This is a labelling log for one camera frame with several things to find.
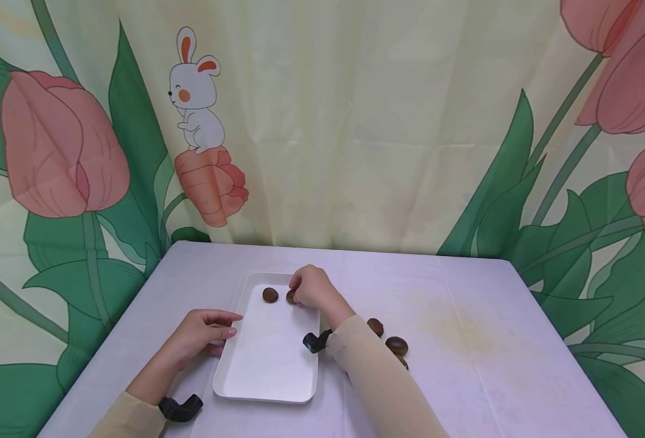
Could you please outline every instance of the chestnut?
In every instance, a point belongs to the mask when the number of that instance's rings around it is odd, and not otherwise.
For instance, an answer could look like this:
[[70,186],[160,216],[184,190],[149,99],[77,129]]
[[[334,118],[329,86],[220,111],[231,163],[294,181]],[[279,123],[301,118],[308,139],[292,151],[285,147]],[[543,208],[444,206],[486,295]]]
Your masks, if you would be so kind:
[[278,292],[273,287],[267,287],[262,294],[264,301],[267,303],[276,303],[278,300]]
[[408,354],[408,343],[399,336],[391,336],[387,338],[385,345],[396,355],[404,356]]
[[383,324],[381,321],[376,318],[371,318],[367,321],[367,324],[373,331],[373,333],[376,333],[378,335],[378,337],[383,336]]
[[405,367],[405,369],[406,369],[406,370],[410,370],[410,368],[409,368],[409,366],[408,366],[407,361],[406,361],[405,359],[403,359],[403,358],[402,358],[402,356],[395,355],[395,357],[396,357],[398,360],[400,360],[400,363],[402,364],[402,366],[404,366],[404,367]]
[[293,300],[294,295],[295,295],[295,289],[291,289],[288,291],[288,293],[286,294],[286,301],[288,301],[288,304],[295,305],[295,300]]

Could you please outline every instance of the cartoon rabbit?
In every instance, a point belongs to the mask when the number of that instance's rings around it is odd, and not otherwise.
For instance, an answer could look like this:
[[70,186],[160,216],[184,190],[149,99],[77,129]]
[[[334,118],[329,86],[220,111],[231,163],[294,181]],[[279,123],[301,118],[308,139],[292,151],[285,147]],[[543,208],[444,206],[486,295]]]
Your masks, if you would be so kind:
[[220,63],[210,55],[203,56],[196,63],[191,62],[195,51],[195,33],[192,28],[181,28],[176,41],[181,64],[171,69],[169,96],[184,116],[184,121],[176,126],[184,130],[188,149],[202,153],[221,146],[225,140],[225,129],[217,116],[208,109],[215,105],[213,77],[220,74]]

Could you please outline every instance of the curtain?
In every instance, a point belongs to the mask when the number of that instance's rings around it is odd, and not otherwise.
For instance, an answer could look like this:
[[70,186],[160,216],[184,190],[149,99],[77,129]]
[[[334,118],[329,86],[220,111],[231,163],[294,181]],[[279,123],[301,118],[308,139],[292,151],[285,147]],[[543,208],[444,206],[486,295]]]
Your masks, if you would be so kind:
[[507,259],[645,437],[645,0],[0,0],[0,434],[176,240]]

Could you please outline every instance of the rabbit face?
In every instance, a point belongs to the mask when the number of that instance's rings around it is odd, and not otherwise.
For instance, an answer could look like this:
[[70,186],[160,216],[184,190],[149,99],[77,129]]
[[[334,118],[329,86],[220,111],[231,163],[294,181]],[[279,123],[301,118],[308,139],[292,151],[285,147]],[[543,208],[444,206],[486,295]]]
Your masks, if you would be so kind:
[[169,96],[174,106],[183,110],[200,110],[215,105],[215,82],[210,70],[198,64],[178,64],[171,69]]
[[203,56],[192,62],[195,51],[195,33],[183,27],[176,36],[180,64],[171,69],[169,97],[182,110],[201,110],[215,105],[213,77],[220,74],[220,63],[213,56]]

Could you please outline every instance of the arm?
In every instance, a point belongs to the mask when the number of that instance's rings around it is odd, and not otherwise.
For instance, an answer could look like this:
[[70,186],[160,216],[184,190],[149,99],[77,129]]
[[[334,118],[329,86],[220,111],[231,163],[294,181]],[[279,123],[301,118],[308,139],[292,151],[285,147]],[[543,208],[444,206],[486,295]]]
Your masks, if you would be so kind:
[[[157,407],[166,397],[176,375],[201,351],[220,355],[211,341],[235,336],[229,326],[242,316],[222,310],[192,310],[155,356],[93,429],[90,438],[158,438],[167,420]],[[225,327],[212,327],[221,324]]]
[[378,438],[448,438],[417,383],[322,269],[300,268],[290,286],[298,288],[296,301],[320,309],[329,322],[327,345]]
[[194,115],[194,112],[190,112],[184,119],[183,122],[179,122],[176,124],[176,128],[187,130],[188,132],[193,132],[198,128],[198,123],[197,122],[191,122],[191,116]]

